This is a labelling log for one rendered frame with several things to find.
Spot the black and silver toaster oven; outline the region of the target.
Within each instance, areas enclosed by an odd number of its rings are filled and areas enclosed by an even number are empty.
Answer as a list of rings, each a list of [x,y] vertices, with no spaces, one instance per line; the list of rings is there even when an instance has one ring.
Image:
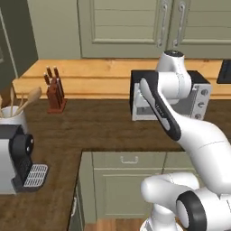
[[[132,70],[130,81],[130,111],[133,121],[139,120],[156,120],[154,112],[149,104],[143,98],[139,83],[143,74],[147,70]],[[183,116],[204,119],[207,110],[208,101],[211,93],[211,84],[198,71],[189,70],[188,74],[191,77],[192,88],[190,94],[177,103],[171,103],[171,107]]]

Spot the green drawer front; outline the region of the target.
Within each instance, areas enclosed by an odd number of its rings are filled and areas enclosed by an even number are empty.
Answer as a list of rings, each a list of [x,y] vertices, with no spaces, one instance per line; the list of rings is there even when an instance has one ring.
[[[95,168],[161,168],[165,152],[92,152]],[[122,164],[120,156],[126,160],[139,157],[137,164]]]
[[[168,152],[164,166],[171,169],[191,169],[192,163],[185,152]]]

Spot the brown wooden knife block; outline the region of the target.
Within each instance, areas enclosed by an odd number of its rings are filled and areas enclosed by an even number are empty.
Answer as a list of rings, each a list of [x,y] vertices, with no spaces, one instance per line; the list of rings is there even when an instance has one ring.
[[[55,79],[51,81],[47,89],[47,97],[49,99],[47,112],[50,114],[62,113],[66,106],[67,99],[60,93],[58,83]]]

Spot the green base cupboard door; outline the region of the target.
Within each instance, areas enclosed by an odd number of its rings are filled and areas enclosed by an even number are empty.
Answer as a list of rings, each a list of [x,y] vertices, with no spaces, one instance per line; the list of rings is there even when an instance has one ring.
[[[75,215],[73,217],[69,217],[68,231],[84,231],[85,218],[83,212],[81,188],[80,188],[79,181],[77,181],[74,197],[77,198],[77,207],[76,207]]]
[[[141,182],[161,169],[95,169],[97,218],[148,217],[152,205],[144,201]]]

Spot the large wooden spoon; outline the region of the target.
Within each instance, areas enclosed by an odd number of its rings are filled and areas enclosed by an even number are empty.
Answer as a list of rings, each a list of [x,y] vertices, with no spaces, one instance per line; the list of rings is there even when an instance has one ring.
[[[18,116],[27,106],[38,100],[41,97],[41,95],[42,95],[41,87],[37,87],[31,90],[28,94],[27,101],[16,110],[14,115]]]

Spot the white utensil pot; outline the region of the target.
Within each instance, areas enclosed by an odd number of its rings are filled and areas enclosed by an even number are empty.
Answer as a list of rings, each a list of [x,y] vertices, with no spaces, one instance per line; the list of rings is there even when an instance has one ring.
[[[7,106],[2,109],[3,117],[0,117],[0,125],[21,125],[23,127],[23,131],[27,134],[28,127],[26,122],[26,117],[24,111],[20,114],[15,115],[18,106]]]

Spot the grey and black coffee machine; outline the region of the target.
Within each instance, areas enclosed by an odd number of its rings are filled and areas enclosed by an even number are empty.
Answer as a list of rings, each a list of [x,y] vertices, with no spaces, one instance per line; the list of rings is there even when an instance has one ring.
[[[46,164],[32,162],[33,136],[21,125],[0,125],[0,195],[33,192],[47,177]]]

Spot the green cupboard side panel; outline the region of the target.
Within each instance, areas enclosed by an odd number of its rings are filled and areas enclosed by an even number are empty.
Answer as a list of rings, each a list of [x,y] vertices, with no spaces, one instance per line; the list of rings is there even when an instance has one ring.
[[[27,0],[40,60],[77,60],[78,0]]]

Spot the black hob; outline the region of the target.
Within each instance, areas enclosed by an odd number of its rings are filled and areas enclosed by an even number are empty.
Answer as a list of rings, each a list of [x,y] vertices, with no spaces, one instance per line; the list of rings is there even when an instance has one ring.
[[[231,84],[231,60],[223,60],[217,77],[218,84]]]

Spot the dark grey fridge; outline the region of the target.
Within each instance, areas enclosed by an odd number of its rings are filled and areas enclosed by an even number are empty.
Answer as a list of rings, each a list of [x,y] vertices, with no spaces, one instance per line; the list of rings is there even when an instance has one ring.
[[[0,90],[38,59],[27,0],[0,0]]]

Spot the green wall cupboard door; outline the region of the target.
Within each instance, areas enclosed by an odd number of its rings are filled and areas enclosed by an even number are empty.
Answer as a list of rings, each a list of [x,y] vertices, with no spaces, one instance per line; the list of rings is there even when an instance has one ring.
[[[157,58],[167,48],[172,0],[168,0],[165,34],[162,0],[78,0],[82,56],[85,58]]]
[[[179,3],[186,5],[178,47],[173,46],[180,22]],[[231,59],[231,0],[172,0],[168,49],[187,59]]]

